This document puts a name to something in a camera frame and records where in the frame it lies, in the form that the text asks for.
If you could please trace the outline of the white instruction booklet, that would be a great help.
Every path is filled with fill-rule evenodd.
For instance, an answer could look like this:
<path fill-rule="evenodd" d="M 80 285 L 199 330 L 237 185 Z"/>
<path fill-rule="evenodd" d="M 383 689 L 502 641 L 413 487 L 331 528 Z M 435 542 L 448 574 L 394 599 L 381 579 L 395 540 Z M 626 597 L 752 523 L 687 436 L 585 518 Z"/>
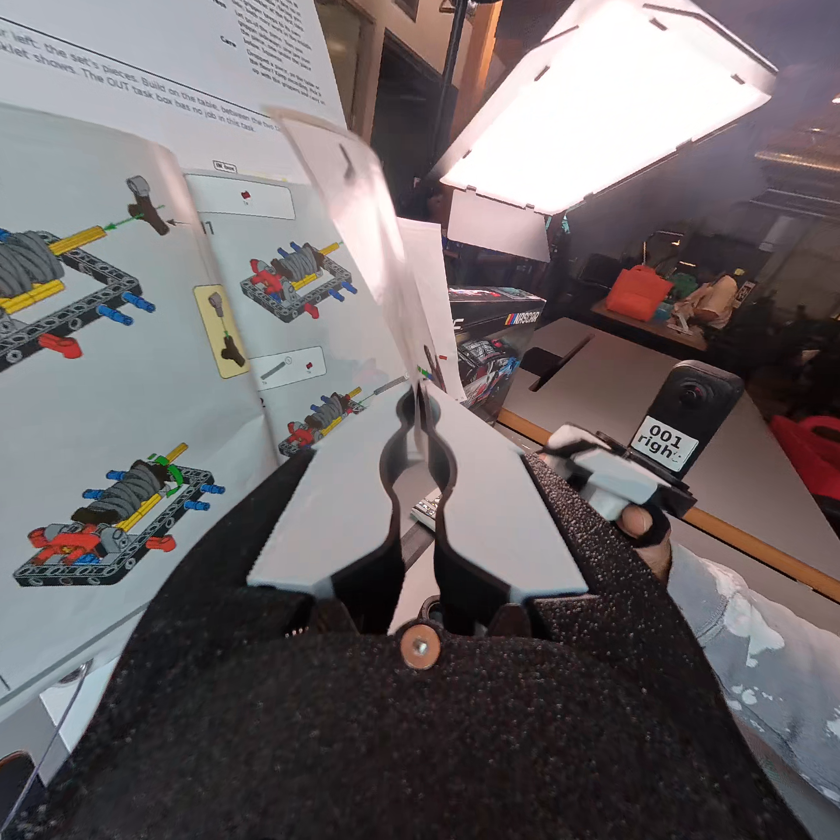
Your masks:
<path fill-rule="evenodd" d="M 306 182 L 2 105 L 2 718 L 112 660 L 225 513 L 436 362 L 375 152 L 271 118 Z"/>

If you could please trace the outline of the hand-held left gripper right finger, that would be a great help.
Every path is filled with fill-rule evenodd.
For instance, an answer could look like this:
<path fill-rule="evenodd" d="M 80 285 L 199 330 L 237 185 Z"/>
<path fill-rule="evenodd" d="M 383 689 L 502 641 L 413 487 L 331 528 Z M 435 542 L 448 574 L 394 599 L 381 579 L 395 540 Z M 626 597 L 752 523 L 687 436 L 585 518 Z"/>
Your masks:
<path fill-rule="evenodd" d="M 524 454 L 435 385 L 420 389 L 441 491 L 434 570 L 444 603 L 526 603 L 588 592 Z"/>

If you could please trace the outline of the person's right forearm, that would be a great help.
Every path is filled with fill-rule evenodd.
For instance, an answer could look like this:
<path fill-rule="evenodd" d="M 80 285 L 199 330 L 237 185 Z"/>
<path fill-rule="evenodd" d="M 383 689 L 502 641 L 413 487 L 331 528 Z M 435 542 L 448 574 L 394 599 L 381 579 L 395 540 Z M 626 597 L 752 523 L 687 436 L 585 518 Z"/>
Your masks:
<path fill-rule="evenodd" d="M 667 583 L 730 710 L 828 801 L 839 801 L 839 640 L 673 544 Z"/>

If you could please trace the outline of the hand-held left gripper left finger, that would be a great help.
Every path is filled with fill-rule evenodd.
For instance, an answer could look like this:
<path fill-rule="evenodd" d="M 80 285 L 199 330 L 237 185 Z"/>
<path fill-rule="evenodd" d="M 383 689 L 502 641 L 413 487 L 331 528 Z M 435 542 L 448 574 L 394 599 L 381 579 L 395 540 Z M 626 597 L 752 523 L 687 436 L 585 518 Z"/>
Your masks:
<path fill-rule="evenodd" d="M 249 585 L 330 597 L 336 574 L 399 534 L 394 484 L 408 466 L 414 412 L 414 389 L 396 386 L 309 450 Z"/>

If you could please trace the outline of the black light stand pole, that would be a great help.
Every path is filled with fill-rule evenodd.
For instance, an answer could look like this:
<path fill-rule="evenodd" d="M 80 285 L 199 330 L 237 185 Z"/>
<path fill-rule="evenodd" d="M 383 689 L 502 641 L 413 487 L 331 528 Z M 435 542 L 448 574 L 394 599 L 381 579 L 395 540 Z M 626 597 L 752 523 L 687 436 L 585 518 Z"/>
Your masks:
<path fill-rule="evenodd" d="M 470 1 L 455 1 L 453 21 L 448 38 L 448 46 L 444 62 L 438 98 L 436 121 L 434 128 L 434 143 L 432 147 L 433 162 L 437 161 L 445 150 L 451 134 L 457 102 L 457 88 L 455 86 L 455 70 L 459 57 L 460 43 L 463 37 L 466 20 L 469 13 Z"/>

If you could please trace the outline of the grey desk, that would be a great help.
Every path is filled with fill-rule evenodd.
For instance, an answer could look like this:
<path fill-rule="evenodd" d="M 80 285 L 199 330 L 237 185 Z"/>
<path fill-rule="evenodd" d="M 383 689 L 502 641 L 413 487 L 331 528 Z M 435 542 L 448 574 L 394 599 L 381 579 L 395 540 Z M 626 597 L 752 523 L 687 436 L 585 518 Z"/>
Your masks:
<path fill-rule="evenodd" d="M 688 476 L 699 509 L 838 579 L 838 538 L 796 475 L 758 413 L 743 398 Z M 438 489 L 423 464 L 411 463 L 395 484 L 401 504 L 406 579 L 389 633 L 414 618 L 438 594 L 431 534 L 411 508 Z M 797 573 L 784 574 L 702 532 L 675 522 L 674 535 L 699 556 L 740 573 L 756 592 L 790 608 L 817 627 L 838 634 L 838 603 L 815 591 Z"/>

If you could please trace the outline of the beige bag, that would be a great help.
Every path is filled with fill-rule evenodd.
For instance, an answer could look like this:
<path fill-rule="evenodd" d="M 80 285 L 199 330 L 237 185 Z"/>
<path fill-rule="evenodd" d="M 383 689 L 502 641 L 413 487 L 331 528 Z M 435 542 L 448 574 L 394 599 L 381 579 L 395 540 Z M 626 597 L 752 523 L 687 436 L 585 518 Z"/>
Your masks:
<path fill-rule="evenodd" d="M 729 323 L 738 292 L 736 279 L 729 274 L 720 275 L 677 302 L 674 314 L 686 322 L 723 330 Z"/>

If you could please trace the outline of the person's right hand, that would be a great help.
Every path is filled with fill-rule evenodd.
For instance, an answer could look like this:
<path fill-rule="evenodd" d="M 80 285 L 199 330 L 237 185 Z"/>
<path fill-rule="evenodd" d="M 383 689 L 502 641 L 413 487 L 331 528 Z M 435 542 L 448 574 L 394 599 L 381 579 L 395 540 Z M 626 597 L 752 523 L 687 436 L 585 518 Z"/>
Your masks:
<path fill-rule="evenodd" d="M 641 507 L 628 506 L 616 524 L 629 539 L 639 540 L 654 526 L 654 518 L 649 511 Z M 667 585 L 669 581 L 672 564 L 670 537 L 671 531 L 667 530 L 657 544 L 635 549 L 637 556 L 663 585 Z"/>

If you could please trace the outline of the toy race car box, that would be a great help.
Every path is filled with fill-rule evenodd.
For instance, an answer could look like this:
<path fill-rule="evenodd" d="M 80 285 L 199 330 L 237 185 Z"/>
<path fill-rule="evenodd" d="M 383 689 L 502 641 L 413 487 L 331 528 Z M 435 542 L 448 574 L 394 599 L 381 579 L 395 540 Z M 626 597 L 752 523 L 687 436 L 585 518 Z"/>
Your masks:
<path fill-rule="evenodd" d="M 494 425 L 546 301 L 512 287 L 450 287 L 461 403 Z"/>

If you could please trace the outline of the grey table with wooden edge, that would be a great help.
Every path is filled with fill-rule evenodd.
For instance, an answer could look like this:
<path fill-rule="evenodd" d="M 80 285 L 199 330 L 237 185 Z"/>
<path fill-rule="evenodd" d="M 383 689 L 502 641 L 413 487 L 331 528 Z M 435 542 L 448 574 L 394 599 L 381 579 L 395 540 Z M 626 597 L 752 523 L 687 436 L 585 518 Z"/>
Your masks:
<path fill-rule="evenodd" d="M 527 451 L 544 445 L 551 433 L 563 424 L 601 431 L 623 444 L 630 442 L 676 360 L 567 318 L 535 332 L 532 347 L 564 355 L 589 333 L 594 334 L 592 341 L 538 392 L 529 390 L 535 376 L 523 370 L 515 374 L 497 422 L 501 434 Z M 745 394 L 730 415 L 743 398 L 754 404 L 750 395 Z M 691 491 L 688 477 L 686 482 Z M 673 535 L 675 522 L 695 525 L 702 532 L 784 574 L 799 573 L 807 585 L 838 603 L 838 579 L 712 517 L 699 509 L 698 499 L 697 502 L 688 521 L 673 521 Z"/>

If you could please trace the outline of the red chair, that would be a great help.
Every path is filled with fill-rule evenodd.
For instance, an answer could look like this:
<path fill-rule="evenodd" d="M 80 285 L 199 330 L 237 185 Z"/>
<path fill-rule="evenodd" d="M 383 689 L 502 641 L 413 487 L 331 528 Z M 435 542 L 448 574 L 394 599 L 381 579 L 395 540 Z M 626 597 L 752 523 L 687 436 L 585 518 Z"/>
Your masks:
<path fill-rule="evenodd" d="M 770 431 L 812 496 L 839 502 L 839 419 L 809 416 L 794 422 L 774 415 Z"/>

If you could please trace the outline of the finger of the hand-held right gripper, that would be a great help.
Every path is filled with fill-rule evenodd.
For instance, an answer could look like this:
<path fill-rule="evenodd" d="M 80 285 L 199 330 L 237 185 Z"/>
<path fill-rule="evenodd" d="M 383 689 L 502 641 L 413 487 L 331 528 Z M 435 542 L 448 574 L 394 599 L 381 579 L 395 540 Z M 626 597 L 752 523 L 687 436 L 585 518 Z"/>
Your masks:
<path fill-rule="evenodd" d="M 578 454 L 604 451 L 614 454 L 613 448 L 597 434 L 573 424 L 564 424 L 549 437 L 541 449 L 541 459 L 546 463 L 564 463 Z"/>
<path fill-rule="evenodd" d="M 658 490 L 655 474 L 604 448 L 573 454 L 570 470 L 583 479 L 581 497 L 605 520 L 619 519 L 629 505 L 643 506 Z"/>

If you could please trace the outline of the black pad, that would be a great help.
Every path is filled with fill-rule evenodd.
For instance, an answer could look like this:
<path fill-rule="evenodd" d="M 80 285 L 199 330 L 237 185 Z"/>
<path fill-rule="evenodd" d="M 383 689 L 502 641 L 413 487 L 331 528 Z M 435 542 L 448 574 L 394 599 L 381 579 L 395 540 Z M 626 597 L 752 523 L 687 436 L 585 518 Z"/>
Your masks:
<path fill-rule="evenodd" d="M 581 341 L 576 343 L 564 355 L 558 355 L 542 348 L 530 348 L 523 355 L 520 362 L 520 368 L 523 371 L 536 377 L 536 380 L 528 387 L 530 392 L 541 390 L 564 366 L 570 363 L 577 354 L 582 352 L 593 338 L 594 334 L 586 334 Z"/>

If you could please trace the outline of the orange bag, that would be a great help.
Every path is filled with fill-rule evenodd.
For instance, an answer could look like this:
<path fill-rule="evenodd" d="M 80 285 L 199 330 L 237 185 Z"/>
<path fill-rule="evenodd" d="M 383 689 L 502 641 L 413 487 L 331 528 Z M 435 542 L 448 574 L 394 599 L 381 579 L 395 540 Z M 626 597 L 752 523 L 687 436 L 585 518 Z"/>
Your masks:
<path fill-rule="evenodd" d="M 639 322 L 649 322 L 674 285 L 646 265 L 623 269 L 612 285 L 604 307 L 608 312 Z"/>

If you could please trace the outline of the white printed paper sheet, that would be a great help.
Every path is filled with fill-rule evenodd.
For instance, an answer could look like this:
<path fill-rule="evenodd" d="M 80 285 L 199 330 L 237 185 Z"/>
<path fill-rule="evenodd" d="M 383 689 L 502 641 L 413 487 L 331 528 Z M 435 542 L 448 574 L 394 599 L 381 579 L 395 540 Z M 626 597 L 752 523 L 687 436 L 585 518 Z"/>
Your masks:
<path fill-rule="evenodd" d="M 136 134 L 186 172 L 306 182 L 275 110 L 345 129 L 314 2 L 2 1 L 2 101 Z"/>

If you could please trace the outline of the bright light panel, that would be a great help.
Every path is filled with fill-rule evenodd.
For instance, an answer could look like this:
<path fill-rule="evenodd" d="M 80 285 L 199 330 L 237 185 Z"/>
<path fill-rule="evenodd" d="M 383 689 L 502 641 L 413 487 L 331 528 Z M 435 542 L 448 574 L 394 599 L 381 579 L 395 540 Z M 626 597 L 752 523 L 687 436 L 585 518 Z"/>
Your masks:
<path fill-rule="evenodd" d="M 778 72 L 695 3 L 573 2 L 434 166 L 447 237 L 548 261 L 547 217 L 760 108 Z"/>

